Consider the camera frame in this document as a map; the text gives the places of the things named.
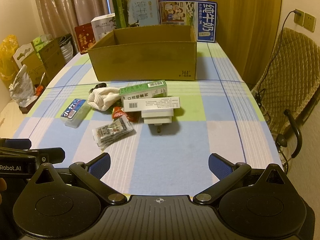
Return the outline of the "left human hand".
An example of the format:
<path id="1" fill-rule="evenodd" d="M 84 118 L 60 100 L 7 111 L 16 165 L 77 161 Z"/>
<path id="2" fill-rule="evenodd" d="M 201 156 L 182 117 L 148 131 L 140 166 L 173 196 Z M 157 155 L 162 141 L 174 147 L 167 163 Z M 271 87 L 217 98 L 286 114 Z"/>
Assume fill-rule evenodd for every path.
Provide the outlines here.
<path id="1" fill-rule="evenodd" d="M 3 178 L 0 178 L 0 192 L 3 192 L 7 189 L 7 184 Z M 2 203 L 2 195 L 0 195 L 0 204 Z"/>

